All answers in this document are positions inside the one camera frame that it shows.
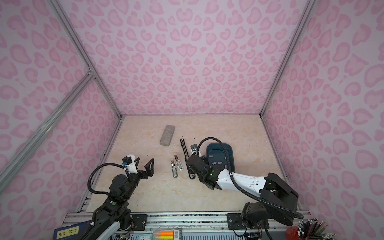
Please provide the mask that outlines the black stapler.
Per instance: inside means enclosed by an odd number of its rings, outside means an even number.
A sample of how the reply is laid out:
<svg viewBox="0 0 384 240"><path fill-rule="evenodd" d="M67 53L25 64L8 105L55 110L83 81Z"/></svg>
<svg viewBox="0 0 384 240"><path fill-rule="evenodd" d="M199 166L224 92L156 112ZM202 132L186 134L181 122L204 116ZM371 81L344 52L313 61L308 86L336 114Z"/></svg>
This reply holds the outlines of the black stapler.
<svg viewBox="0 0 384 240"><path fill-rule="evenodd" d="M185 162L187 162L187 160L189 159L189 153L188 153L188 150L187 150L187 147L186 147L185 140L184 139L180 139L180 142L181 142L181 147L183 149L183 153L184 153L184 156L185 156ZM194 180L196 178L196 175L192 172L192 170L190 169L188 164L186 164L186 166L187 166L189 178L191 180Z"/></svg>

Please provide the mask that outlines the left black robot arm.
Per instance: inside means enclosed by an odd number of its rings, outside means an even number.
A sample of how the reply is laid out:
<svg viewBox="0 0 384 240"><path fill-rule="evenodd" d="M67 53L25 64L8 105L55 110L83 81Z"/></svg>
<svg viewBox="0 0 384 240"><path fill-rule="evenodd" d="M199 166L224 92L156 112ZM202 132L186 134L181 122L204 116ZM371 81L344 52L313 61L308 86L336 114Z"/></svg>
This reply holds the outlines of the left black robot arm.
<svg viewBox="0 0 384 240"><path fill-rule="evenodd" d="M132 230L134 221L131 210L128 209L129 200L140 180L147 180L154 175L155 159L151 159L144 170L138 170L140 159L126 156L121 164L104 163L97 166L89 176L87 186L93 195L105 195L106 200L93 211L91 222L75 237L76 240L112 240L119 230ZM104 167L117 167L125 171L124 174L113 178L109 192L94 190L91 183L98 170Z"/></svg>

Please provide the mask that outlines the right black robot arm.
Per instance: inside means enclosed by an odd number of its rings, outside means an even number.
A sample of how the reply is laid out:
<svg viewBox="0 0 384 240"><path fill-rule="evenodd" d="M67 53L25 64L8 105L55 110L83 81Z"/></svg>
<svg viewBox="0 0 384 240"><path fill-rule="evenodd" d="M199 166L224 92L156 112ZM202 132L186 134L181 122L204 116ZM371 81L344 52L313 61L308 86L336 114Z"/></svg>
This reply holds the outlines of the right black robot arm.
<svg viewBox="0 0 384 240"><path fill-rule="evenodd" d="M266 177L237 174L218 165L210 166L206 157L197 154L190 156L186 164L209 189L238 191L256 201L246 203L240 214L241 225L248 229L269 219L292 226L294 219L304 218L297 211L298 193L277 174L268 173Z"/></svg>

